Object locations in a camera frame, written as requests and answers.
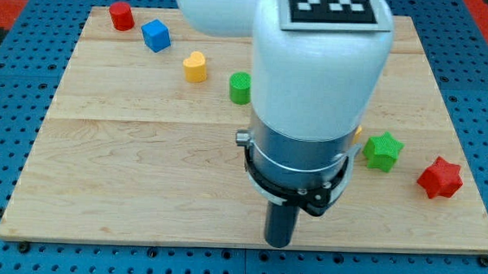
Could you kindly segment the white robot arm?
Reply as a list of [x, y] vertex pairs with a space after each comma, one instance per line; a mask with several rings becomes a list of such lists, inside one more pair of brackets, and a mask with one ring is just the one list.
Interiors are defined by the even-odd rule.
[[249, 37], [249, 179], [293, 191], [349, 174], [393, 45], [386, 0], [176, 0], [208, 36]]

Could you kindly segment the yellow block behind arm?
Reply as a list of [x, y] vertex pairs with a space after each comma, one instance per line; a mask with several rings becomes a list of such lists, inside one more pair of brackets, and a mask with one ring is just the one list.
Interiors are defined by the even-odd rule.
[[361, 133], [362, 133], [362, 126], [359, 125], [357, 127], [357, 129], [355, 130], [355, 134], [354, 134], [354, 138], [353, 138], [353, 143], [357, 143], [359, 141], [359, 138], [361, 136]]

